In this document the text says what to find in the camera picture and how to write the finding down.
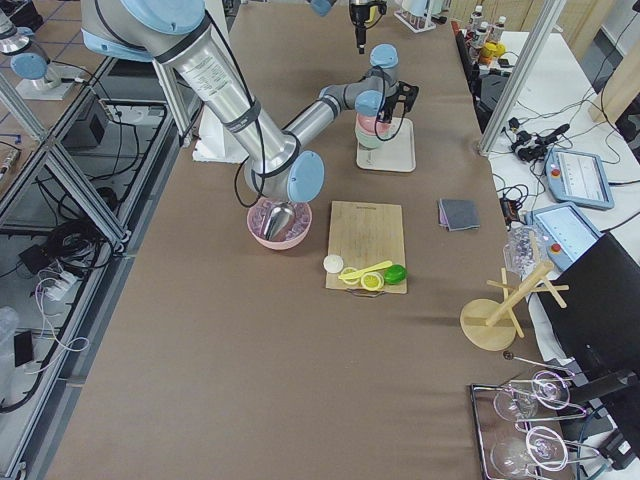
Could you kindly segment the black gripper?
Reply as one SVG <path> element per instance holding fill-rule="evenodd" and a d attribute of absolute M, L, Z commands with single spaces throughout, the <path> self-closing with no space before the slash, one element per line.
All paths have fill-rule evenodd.
<path fill-rule="evenodd" d="M 384 0 L 350 0 L 349 15 L 355 29 L 359 54 L 365 52 L 366 29 L 373 27 L 386 14 Z"/>
<path fill-rule="evenodd" d="M 401 104 L 403 106 L 403 115 L 405 115 L 413 108 L 418 94 L 418 86 L 408 84 L 404 81 L 398 81 L 395 92 L 386 96 L 382 112 L 376 117 L 374 132 L 376 134 L 388 134 L 396 106 Z"/>

